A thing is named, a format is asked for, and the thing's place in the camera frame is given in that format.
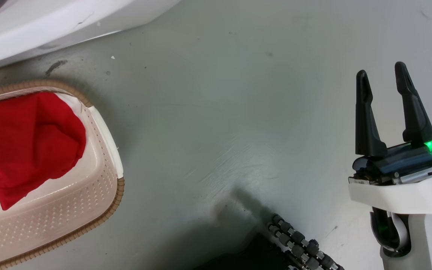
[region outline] red cloth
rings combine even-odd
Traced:
[[[58,96],[40,92],[0,101],[0,203],[17,203],[83,156],[86,130]]]

